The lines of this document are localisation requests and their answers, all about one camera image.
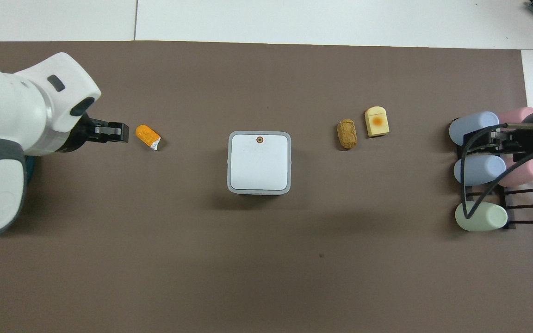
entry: square white container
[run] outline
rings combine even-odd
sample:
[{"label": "square white container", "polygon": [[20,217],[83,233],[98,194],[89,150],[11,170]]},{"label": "square white container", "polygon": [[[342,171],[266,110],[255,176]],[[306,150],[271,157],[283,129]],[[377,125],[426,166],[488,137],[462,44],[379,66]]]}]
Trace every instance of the square white container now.
[{"label": "square white container", "polygon": [[228,189],[279,196],[291,187],[291,137],[282,131],[234,131],[228,143]]}]

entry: pink cylinder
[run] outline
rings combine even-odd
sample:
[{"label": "pink cylinder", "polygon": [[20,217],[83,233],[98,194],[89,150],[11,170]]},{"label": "pink cylinder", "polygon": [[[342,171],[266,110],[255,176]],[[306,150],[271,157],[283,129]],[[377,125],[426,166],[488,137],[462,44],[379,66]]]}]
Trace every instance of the pink cylinder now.
[{"label": "pink cylinder", "polygon": [[[501,157],[505,161],[506,168],[515,164],[511,154],[502,155]],[[516,187],[531,182],[533,182],[533,160],[525,162],[519,168],[506,175],[501,179],[499,185],[502,187]]]}]

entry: brown mat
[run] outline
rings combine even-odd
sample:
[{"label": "brown mat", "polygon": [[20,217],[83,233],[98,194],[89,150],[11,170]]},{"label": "brown mat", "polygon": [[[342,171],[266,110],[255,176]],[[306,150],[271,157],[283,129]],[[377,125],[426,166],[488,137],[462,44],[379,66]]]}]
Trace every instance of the brown mat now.
[{"label": "brown mat", "polygon": [[[0,43],[0,70],[58,51],[131,142],[38,161],[0,237],[0,332],[533,332],[533,225],[459,229],[447,134],[526,105],[520,51]],[[390,134],[367,139],[374,105]],[[288,194],[228,192],[235,130],[291,135]]]}]

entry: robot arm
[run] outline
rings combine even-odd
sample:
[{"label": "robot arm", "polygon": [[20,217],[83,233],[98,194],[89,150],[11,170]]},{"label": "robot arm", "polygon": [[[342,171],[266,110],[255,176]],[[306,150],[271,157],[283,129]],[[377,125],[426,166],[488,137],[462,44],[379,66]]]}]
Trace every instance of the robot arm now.
[{"label": "robot arm", "polygon": [[100,95],[92,78],[66,53],[15,74],[0,72],[0,233],[23,203],[25,156],[70,152],[86,141],[129,140],[127,125],[87,115]]}]

